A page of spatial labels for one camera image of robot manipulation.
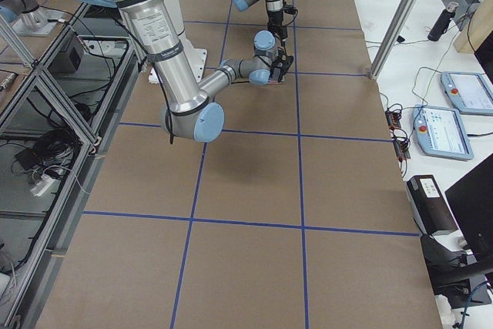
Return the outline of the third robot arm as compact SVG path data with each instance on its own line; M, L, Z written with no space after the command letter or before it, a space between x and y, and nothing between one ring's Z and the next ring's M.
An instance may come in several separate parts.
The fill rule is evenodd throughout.
M55 28L37 0L1 0L1 16L18 35L46 37Z

